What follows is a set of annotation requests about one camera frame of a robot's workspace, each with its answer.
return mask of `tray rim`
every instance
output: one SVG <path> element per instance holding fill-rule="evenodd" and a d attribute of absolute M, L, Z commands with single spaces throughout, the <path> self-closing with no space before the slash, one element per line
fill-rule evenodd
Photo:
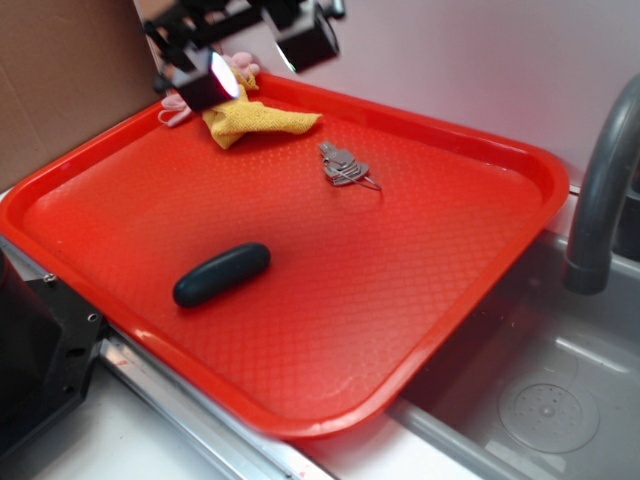
<path fill-rule="evenodd" d="M 532 175 L 538 176 L 540 182 L 534 181 L 534 183 L 542 194 L 541 207 L 526 226 L 520 229 L 490 262 L 491 268 L 486 270 L 491 272 L 483 271 L 480 277 L 461 294 L 460 298 L 463 301 L 460 299 L 456 301 L 443 316 L 443 318 L 457 318 L 456 327 L 464 321 L 479 299 L 497 283 L 520 254 L 535 240 L 546 223 L 564 204 L 569 192 L 569 178 L 559 159 L 538 147 L 269 74 L 261 74 L 260 95 L 266 96 L 267 99 L 293 101 L 303 109 L 317 110 L 321 106 L 323 108 L 320 111 L 326 115 L 360 125 L 363 119 L 359 118 L 358 112 L 364 109 L 372 114 L 366 119 L 366 127 L 384 130 L 430 146 L 434 146 L 434 142 L 443 145 L 455 139 L 464 146 L 456 153 L 476 160 L 479 160 L 477 156 L 482 155 L 483 152 L 499 149 L 504 153 L 504 158 L 501 157 L 501 160 L 506 159 L 506 161 L 495 164 L 517 171 L 530 179 Z M 227 395 L 225 398 L 233 399 L 232 406 L 228 401 L 223 402 L 226 408 L 266 433 L 285 439 L 325 436 L 344 430 L 382 411 L 392 402 L 401 390 L 401 386 L 405 385 L 428 361 L 438 344 L 444 340 L 437 341 L 434 345 L 433 341 L 429 342 L 423 337 L 382 384 L 355 408 L 322 420 L 284 418 L 257 404 L 244 392 L 239 391 L 235 385 L 188 357 L 171 343 L 164 341 L 159 332 L 153 332 L 153 326 L 148 320 L 133 313 L 119 300 L 100 292 L 99 289 L 92 288 L 87 279 L 78 277 L 74 268 L 62 262 L 55 254 L 21 230 L 21 215 L 40 197 L 100 162 L 127 143 L 158 128 L 156 118 L 160 109 L 159 102 L 151 105 L 21 181 L 0 202 L 0 233 L 47 270 L 55 272 L 67 281 L 99 308 L 102 309 L 103 305 L 108 305 L 108 308 L 103 310 L 107 318 L 135 317 L 135 323 L 138 326 L 151 327 L 142 329 L 142 334 L 138 335 L 131 335 L 127 330 L 123 333 L 214 399 L 215 396 L 209 393 L 208 387 L 215 386 L 217 392 Z M 425 140 L 425 128 L 430 133 L 429 141 Z M 121 330 L 118 321 L 112 321 Z"/>

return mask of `white wall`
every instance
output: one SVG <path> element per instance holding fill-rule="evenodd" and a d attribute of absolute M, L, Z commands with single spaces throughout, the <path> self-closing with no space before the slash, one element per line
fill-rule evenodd
<path fill-rule="evenodd" d="M 518 139 L 579 184 L 602 123 L 640 72 L 640 0 L 345 0 L 342 55 L 313 85 Z M 284 67 L 265 25 L 224 42 Z"/>

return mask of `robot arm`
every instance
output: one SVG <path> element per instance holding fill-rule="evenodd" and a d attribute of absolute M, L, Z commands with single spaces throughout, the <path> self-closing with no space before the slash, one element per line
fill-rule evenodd
<path fill-rule="evenodd" d="M 176 89 L 192 110 L 200 111 L 234 97 L 221 82 L 217 53 L 210 45 L 265 21 L 276 44 L 294 71 L 302 71 L 335 57 L 338 42 L 328 22 L 342 18 L 344 4 L 329 8 L 316 0 L 248 0 L 242 10 L 229 14 L 230 0 L 179 0 L 154 20 L 144 22 L 144 33 L 155 43 L 163 60 L 155 89 Z M 222 17 L 218 21 L 211 19 Z M 173 66 L 171 75 L 167 67 Z"/>

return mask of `metal keys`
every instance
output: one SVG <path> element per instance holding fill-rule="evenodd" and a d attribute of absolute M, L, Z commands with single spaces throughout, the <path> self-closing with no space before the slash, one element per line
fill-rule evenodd
<path fill-rule="evenodd" d="M 329 142 L 320 145 L 324 163 L 324 173 L 335 187 L 355 183 L 371 190 L 382 190 L 382 187 L 367 176 L 369 165 L 356 161 L 349 150 L 338 149 Z"/>

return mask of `dark green oval object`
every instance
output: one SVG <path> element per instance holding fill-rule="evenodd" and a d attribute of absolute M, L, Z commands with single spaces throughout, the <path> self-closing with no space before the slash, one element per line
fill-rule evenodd
<path fill-rule="evenodd" d="M 197 307 L 216 295 L 264 271 L 271 252 L 261 243 L 245 243 L 197 266 L 173 287 L 181 307 Z"/>

